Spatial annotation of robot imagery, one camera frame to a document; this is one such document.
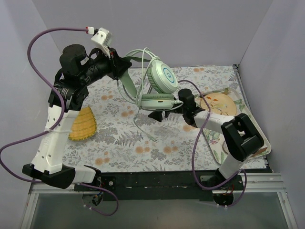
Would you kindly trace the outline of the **green over-ear headphones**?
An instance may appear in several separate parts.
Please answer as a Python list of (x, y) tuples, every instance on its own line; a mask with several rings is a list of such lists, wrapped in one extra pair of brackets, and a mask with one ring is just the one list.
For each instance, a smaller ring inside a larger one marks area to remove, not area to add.
[(176, 100), (173, 93), (178, 89), (178, 81), (172, 69), (156, 56), (149, 48), (129, 51), (125, 58), (140, 62), (142, 77), (137, 88), (129, 72), (125, 71), (117, 82), (123, 98), (138, 107), (138, 111), (169, 112), (181, 108), (184, 102)]

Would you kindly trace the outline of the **round bird painted plate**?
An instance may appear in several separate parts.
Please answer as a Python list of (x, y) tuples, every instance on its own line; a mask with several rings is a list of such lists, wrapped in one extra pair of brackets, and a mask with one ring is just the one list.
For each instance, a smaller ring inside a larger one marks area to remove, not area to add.
[(223, 93), (211, 93), (204, 96), (211, 112), (219, 115), (235, 116), (237, 107), (229, 96)]

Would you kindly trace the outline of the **aluminium table frame rail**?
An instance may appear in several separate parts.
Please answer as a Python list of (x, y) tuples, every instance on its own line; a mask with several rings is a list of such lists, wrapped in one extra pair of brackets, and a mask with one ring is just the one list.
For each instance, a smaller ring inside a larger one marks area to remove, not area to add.
[[(210, 93), (202, 94), (200, 97), (205, 102), (206, 106), (201, 107), (207, 109), (209, 107), (204, 96)], [(255, 120), (251, 117), (250, 111), (247, 108), (243, 100), (237, 100), (234, 102), (239, 115), (241, 113), (247, 114), (259, 133), (262, 135), (264, 145), (267, 144), (267, 140), (262, 133), (261, 129), (256, 125)], [(196, 176), (202, 185), (213, 176), (206, 175), (203, 171), (196, 171)], [(32, 182), (43, 183), (38, 179), (31, 178)], [(233, 192), (240, 191), (244, 193), (246, 191), (249, 178), (244, 172), (239, 172), (230, 182), (224, 186), (215, 190), (219, 190), (227, 187), (229, 191), (227, 193), (220, 194), (216, 200), (216, 204), (229, 208), (234, 206), (237, 202), (233, 199)], [(102, 173), (98, 175), (98, 180), (94, 185), (87, 183), (73, 183), (70, 186), (74, 186), (75, 191), (86, 190), (100, 190), (101, 192), (107, 192), (114, 196), (115, 199), (132, 199), (132, 195), (136, 194), (138, 199), (153, 199), (158, 197), (157, 189), (160, 189), (160, 196), (165, 198), (179, 198), (185, 196), (185, 189), (191, 189), (198, 193), (200, 188), (193, 177), (192, 171), (190, 172), (149, 172), (149, 173)], [(208, 194), (211, 194), (214, 190), (204, 190)]]

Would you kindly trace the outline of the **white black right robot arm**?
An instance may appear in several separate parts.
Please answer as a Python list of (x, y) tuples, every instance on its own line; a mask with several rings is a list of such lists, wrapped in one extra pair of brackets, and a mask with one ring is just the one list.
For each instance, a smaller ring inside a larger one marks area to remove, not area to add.
[[(172, 112), (182, 114), (187, 124), (200, 129), (194, 142), (191, 159), (195, 182), (204, 190), (228, 189), (233, 184), (233, 178), (239, 172), (244, 172), (242, 166), (248, 157), (264, 145), (262, 135), (247, 114), (241, 113), (237, 116), (213, 114), (210, 107), (200, 108), (195, 102), (192, 91), (186, 88), (178, 92), (178, 98), (183, 105), (176, 106)], [(195, 152), (203, 129), (222, 134), (229, 150), (229, 155), (205, 185), (202, 185), (197, 178), (194, 165)]]

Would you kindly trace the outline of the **yellow woven bamboo tray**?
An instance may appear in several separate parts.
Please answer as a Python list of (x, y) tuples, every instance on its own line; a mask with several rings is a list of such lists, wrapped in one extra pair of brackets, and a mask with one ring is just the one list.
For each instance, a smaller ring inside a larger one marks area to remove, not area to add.
[(68, 139), (71, 141), (83, 141), (93, 137), (97, 131), (97, 122), (90, 106), (80, 110), (73, 122)]

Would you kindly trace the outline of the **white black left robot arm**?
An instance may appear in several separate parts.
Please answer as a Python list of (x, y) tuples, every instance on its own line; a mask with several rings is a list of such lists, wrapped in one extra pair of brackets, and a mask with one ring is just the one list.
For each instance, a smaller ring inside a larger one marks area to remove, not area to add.
[(61, 69), (55, 76), (54, 88), (48, 103), (46, 134), (32, 162), (22, 168), (22, 173), (53, 187), (66, 189), (73, 183), (85, 183), (89, 190), (101, 187), (100, 171), (91, 166), (70, 167), (62, 162), (72, 125), (77, 118), (88, 86), (104, 76), (119, 80), (132, 63), (120, 57), (114, 48), (110, 56), (94, 48), (87, 54), (80, 44), (65, 47), (59, 58)]

